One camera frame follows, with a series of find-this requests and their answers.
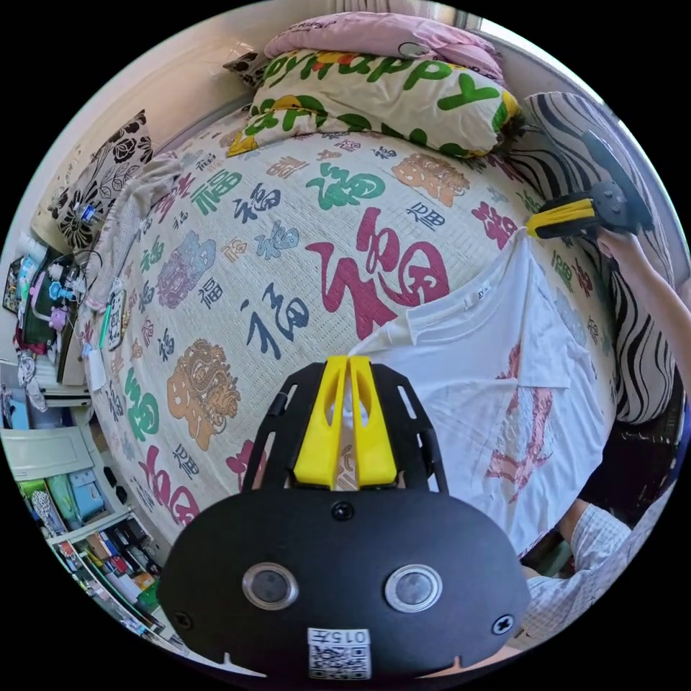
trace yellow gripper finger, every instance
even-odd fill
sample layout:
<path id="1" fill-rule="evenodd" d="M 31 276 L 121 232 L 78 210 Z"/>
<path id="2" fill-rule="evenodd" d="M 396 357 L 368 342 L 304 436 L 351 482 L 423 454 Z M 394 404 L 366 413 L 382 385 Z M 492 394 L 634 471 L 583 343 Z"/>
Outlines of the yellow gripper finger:
<path id="1" fill-rule="evenodd" d="M 336 356 L 326 361 L 315 406 L 293 470 L 300 484 L 327 487 L 332 491 L 335 489 L 347 371 L 347 356 Z M 331 406 L 333 417 L 329 423 Z"/>
<path id="2" fill-rule="evenodd" d="M 396 481 L 396 462 L 389 442 L 384 413 L 376 392 L 369 358 L 350 358 L 353 392 L 353 439 L 358 489 Z M 367 423 L 362 423 L 362 403 Z"/>
<path id="3" fill-rule="evenodd" d="M 592 207 L 590 199 L 581 199 L 579 202 L 571 202 L 563 206 L 533 214 L 525 224 L 528 234 L 534 238 L 538 237 L 538 229 L 557 223 L 567 221 L 577 221 L 585 218 L 593 218 L 595 209 Z"/>

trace cabinet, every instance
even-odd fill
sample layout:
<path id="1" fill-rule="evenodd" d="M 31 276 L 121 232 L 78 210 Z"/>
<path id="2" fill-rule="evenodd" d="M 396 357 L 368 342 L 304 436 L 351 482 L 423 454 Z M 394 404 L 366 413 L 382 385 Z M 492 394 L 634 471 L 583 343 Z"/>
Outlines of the cabinet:
<path id="1" fill-rule="evenodd" d="M 94 465 L 78 427 L 2 430 L 0 435 L 7 463 L 18 482 L 73 473 Z"/>

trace black and white pillow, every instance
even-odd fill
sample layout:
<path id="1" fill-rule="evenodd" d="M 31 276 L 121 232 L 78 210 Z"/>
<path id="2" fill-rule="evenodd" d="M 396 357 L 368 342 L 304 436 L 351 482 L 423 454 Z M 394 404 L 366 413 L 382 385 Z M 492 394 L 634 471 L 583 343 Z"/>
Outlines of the black and white pillow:
<path id="1" fill-rule="evenodd" d="M 263 53 L 245 53 L 239 58 L 231 60 L 223 65 L 225 69 L 236 74 L 243 84 L 252 91 L 256 91 L 264 81 L 264 71 L 271 62 Z"/>
<path id="2" fill-rule="evenodd" d="M 72 249 L 91 247 L 96 240 L 93 228 L 77 217 L 80 204 L 90 204 L 105 216 L 125 183 L 152 157 L 151 137 L 142 110 L 91 155 L 89 164 L 73 184 L 56 191 L 48 211 Z"/>
<path id="3" fill-rule="evenodd" d="M 508 155 L 516 171 L 545 199 L 588 189 L 598 181 L 610 179 L 610 174 L 593 161 L 579 139 L 583 132 L 593 131 L 610 145 L 647 203 L 654 230 L 638 238 L 652 266 L 674 285 L 672 261 L 659 216 L 621 135 L 592 104 L 575 94 L 534 94 L 525 99 L 524 112 L 537 127 L 524 128 L 511 145 Z M 647 422 L 660 415 L 669 403 L 674 359 L 650 314 L 636 302 L 621 275 L 609 271 L 594 243 L 585 239 L 580 243 L 600 270 L 613 298 L 620 372 L 617 419 L 633 425 Z"/>

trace person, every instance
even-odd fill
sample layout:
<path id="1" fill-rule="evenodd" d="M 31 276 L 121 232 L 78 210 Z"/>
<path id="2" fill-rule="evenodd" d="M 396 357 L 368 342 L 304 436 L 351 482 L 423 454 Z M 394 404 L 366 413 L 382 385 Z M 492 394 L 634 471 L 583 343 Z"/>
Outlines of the person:
<path id="1" fill-rule="evenodd" d="M 684 390 L 691 391 L 691 311 L 648 262 L 635 235 L 601 230 L 597 244 L 614 258 L 639 303 L 667 339 Z M 575 574 L 567 579 L 527 573 L 530 605 L 523 629 L 536 643 L 575 621 L 608 590 L 650 535 L 674 483 L 654 502 L 633 530 L 609 512 L 576 500 L 557 528 L 574 555 Z"/>

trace patterned bedspread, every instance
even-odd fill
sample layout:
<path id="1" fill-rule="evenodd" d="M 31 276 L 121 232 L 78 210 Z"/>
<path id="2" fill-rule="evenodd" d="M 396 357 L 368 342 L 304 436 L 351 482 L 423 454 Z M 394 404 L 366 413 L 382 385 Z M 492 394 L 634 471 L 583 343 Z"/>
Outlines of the patterned bedspread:
<path id="1" fill-rule="evenodd" d="M 120 276 L 127 329 L 104 350 L 109 381 L 94 393 L 130 496 L 169 543 L 239 491 L 258 424 L 290 373 L 464 285 L 541 203 L 496 156 L 452 161 L 384 135 L 313 134 L 226 158 L 244 121 L 228 116 L 177 152 L 183 172 Z M 590 350 L 609 429 L 602 285 L 574 246 L 535 252 Z M 100 330 L 101 317 L 82 319 L 86 342 Z M 338 486 L 353 488 L 353 474 L 346 446 Z"/>

